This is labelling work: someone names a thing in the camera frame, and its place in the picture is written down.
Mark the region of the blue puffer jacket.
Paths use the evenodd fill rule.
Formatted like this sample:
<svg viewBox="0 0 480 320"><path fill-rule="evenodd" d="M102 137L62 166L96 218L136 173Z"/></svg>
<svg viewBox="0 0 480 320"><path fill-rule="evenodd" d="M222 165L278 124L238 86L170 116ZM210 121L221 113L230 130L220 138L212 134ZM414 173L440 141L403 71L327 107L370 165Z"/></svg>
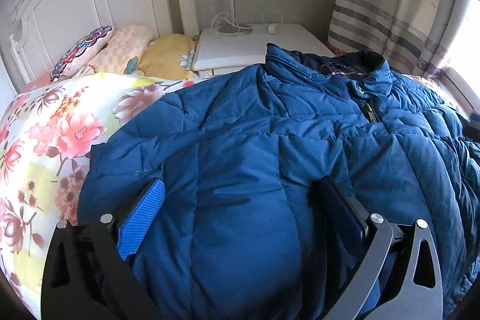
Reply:
<svg viewBox="0 0 480 320"><path fill-rule="evenodd" d="M479 144L374 52L266 60L168 93L90 152L85 224L152 179L166 198L130 266L167 319L314 319L352 273L329 177L392 223L430 226L451 313L479 275Z"/></svg>

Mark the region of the white bedside table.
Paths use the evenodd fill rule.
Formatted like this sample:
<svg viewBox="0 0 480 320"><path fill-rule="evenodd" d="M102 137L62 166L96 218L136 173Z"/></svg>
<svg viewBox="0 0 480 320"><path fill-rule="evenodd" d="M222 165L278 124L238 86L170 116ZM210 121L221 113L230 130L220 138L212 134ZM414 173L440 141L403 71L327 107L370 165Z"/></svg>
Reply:
<svg viewBox="0 0 480 320"><path fill-rule="evenodd" d="M254 24L242 35L221 35L216 28L201 32L191 69L197 74L224 75L265 61L267 44L290 51L332 57L334 54L306 28L294 23Z"/></svg>

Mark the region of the peach checked pillow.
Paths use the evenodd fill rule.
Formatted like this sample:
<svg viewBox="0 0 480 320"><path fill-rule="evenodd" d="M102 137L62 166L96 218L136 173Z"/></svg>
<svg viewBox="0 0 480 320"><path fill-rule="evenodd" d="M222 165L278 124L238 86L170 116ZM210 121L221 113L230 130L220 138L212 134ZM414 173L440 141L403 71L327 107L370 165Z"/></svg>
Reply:
<svg viewBox="0 0 480 320"><path fill-rule="evenodd" d="M133 74L153 40L151 31L142 25L129 25L115 31L111 40L75 77L108 72L120 75Z"/></svg>

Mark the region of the floral bed sheet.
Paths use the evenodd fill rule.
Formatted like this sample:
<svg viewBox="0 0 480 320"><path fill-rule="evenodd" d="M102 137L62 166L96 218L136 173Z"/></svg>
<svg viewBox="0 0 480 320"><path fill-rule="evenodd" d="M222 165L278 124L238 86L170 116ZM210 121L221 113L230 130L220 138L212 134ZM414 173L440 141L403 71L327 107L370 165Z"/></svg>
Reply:
<svg viewBox="0 0 480 320"><path fill-rule="evenodd" d="M1 272L19 305L40 317L56 223L77 223L92 145L163 95L200 82L97 73L21 93L1 120Z"/></svg>

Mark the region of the yellow pillow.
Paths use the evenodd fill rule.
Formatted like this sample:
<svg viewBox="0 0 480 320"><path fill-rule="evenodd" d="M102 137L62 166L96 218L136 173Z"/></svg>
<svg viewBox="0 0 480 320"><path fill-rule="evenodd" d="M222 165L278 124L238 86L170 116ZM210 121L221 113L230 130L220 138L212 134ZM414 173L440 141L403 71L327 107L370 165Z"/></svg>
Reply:
<svg viewBox="0 0 480 320"><path fill-rule="evenodd" d="M137 72L143 76L179 80L195 77L192 64L196 42L188 36L172 34L160 37L138 63Z"/></svg>

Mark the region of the white wooden headboard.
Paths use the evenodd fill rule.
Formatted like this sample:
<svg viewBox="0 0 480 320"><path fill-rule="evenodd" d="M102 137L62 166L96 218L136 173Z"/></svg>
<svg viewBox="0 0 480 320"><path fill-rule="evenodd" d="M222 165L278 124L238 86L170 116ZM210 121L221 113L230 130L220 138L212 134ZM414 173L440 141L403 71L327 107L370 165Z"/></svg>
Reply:
<svg viewBox="0 0 480 320"><path fill-rule="evenodd" d="M146 26L154 37L199 34L195 0L24 0L16 15L19 38L10 50L25 84L52 70L81 37L101 25Z"/></svg>

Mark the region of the colourful floral embroidered pillow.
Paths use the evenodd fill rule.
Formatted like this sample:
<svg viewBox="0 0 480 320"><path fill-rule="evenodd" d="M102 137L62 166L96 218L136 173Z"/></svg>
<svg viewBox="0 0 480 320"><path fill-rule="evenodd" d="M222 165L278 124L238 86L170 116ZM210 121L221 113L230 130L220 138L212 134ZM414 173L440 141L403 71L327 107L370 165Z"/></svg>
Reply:
<svg viewBox="0 0 480 320"><path fill-rule="evenodd" d="M49 75L49 81L55 82L74 76L106 46L113 33L114 28L106 25L100 26L80 38L55 64Z"/></svg>

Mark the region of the silver lamp pole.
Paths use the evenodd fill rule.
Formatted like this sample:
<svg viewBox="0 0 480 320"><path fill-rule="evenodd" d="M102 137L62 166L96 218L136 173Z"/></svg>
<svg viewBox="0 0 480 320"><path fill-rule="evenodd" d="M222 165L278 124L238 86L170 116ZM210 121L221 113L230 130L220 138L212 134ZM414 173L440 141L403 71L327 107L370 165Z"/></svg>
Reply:
<svg viewBox="0 0 480 320"><path fill-rule="evenodd" d="M218 32L222 36L236 37L252 33L252 26L239 23L236 17L235 0L229 0L229 10L221 15Z"/></svg>

